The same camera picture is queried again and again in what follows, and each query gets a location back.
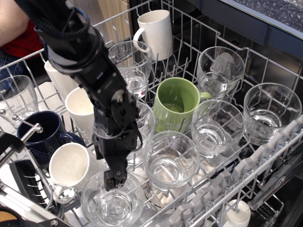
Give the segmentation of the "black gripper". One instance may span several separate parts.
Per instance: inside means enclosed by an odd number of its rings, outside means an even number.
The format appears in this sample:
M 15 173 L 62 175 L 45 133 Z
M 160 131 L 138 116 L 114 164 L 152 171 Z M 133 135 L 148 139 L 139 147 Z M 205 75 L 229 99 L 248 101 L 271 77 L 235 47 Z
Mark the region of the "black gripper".
M 105 159 L 109 170 L 103 173 L 106 191 L 124 186 L 127 156 L 141 139 L 136 118 L 139 109 L 119 70 L 112 64 L 103 68 L 82 66 L 81 86 L 94 105 L 93 144 L 98 160 Z

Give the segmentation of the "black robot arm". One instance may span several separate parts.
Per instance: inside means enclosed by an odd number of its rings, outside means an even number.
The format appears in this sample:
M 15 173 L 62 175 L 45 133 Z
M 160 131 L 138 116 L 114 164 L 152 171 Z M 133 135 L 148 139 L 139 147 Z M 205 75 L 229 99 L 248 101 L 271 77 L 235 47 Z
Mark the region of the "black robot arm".
M 135 97 L 108 56 L 101 33 L 86 14 L 64 0 L 19 0 L 47 47 L 48 60 L 84 89 L 94 106 L 92 141 L 104 158 L 105 189 L 122 187 L 128 177 L 127 156 L 142 145 Z

